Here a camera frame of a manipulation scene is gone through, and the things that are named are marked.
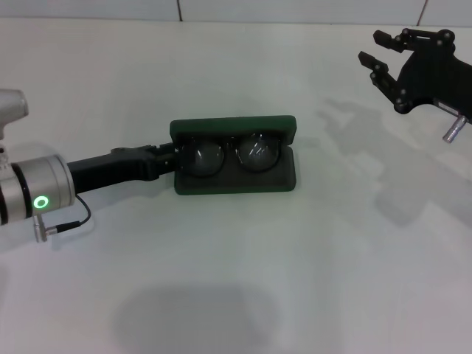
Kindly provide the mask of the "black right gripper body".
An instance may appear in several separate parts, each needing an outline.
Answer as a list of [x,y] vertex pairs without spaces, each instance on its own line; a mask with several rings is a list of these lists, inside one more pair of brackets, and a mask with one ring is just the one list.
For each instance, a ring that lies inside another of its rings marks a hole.
[[412,54],[397,78],[395,110],[435,105],[471,123],[471,65],[456,58],[454,32],[404,29],[398,41]]

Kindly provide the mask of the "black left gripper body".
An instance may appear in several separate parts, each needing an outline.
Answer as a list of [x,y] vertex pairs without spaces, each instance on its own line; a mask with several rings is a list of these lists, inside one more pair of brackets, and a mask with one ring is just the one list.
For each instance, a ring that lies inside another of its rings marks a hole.
[[159,148],[119,147],[110,153],[69,162],[68,168],[77,194],[126,181],[153,181],[159,178]]

